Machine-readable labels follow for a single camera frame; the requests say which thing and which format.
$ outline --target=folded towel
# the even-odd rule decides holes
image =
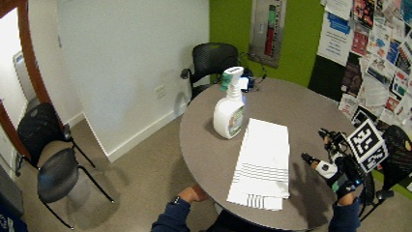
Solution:
[[[228,201],[267,210],[282,209],[288,193],[287,127],[250,119]]]

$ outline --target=watch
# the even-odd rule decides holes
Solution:
[[[170,204],[171,205],[178,205],[178,204],[180,204],[180,202],[182,202],[180,196],[175,196],[172,198],[172,200],[170,201]]]

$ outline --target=chair backrest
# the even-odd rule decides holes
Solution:
[[[382,162],[384,170],[383,190],[390,190],[412,171],[412,151],[411,147],[407,148],[407,146],[412,146],[412,143],[408,134],[396,125],[387,128],[383,138],[390,153],[390,156]]]
[[[239,65],[239,51],[227,43],[202,43],[195,46],[192,56],[195,65],[192,84],[207,75],[223,74],[227,69]]]
[[[30,163],[38,167],[44,147],[52,141],[64,141],[56,111],[50,103],[40,103],[26,113],[19,122],[18,134],[31,156]]]

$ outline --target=black office chair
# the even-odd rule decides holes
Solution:
[[[106,193],[102,186],[94,179],[87,168],[79,165],[75,158],[75,150],[72,148],[66,148],[59,151],[55,155],[52,155],[52,157],[46,161],[39,169],[38,194],[42,203],[70,229],[74,229],[74,227],[60,218],[48,203],[59,201],[75,188],[79,180],[79,168],[84,170],[95,186],[99,188],[107,199],[112,203],[115,202],[112,197]]]
[[[227,43],[202,43],[195,46],[192,56],[195,72],[184,69],[180,77],[183,79],[190,78],[194,99],[203,90],[219,82],[223,72],[239,65],[239,51],[234,45]],[[214,83],[194,87],[194,84],[211,74],[218,74]]]
[[[38,169],[42,152],[46,146],[54,141],[71,142],[72,149],[76,148],[80,151],[92,167],[95,167],[94,162],[75,142],[68,125],[64,125],[64,129],[62,130],[56,111],[50,103],[40,103],[26,113],[19,122],[18,134],[30,155],[28,157],[24,154],[20,154],[22,159],[26,159]]]
[[[374,203],[374,208],[368,214],[362,218],[364,220],[384,201],[394,196],[391,188],[411,174],[412,172],[412,142],[404,130],[391,125],[383,134],[388,150],[388,157],[382,162],[384,171],[384,186],[382,190],[376,191],[378,203]]]

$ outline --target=wooden door frame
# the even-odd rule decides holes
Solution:
[[[28,23],[28,0],[12,0],[12,1],[0,1],[0,18],[11,12],[14,9],[18,9],[19,13],[19,36],[20,36],[20,45],[22,53],[24,57],[27,72],[30,75],[30,80],[34,86],[36,97],[39,102],[52,103],[47,87],[43,82],[42,74],[39,71],[34,45],[30,34],[30,23]],[[4,108],[3,101],[0,101],[0,123],[6,134],[10,137],[10,140],[19,152],[20,155],[31,158],[27,149],[19,139],[18,130],[12,124],[8,112]]]

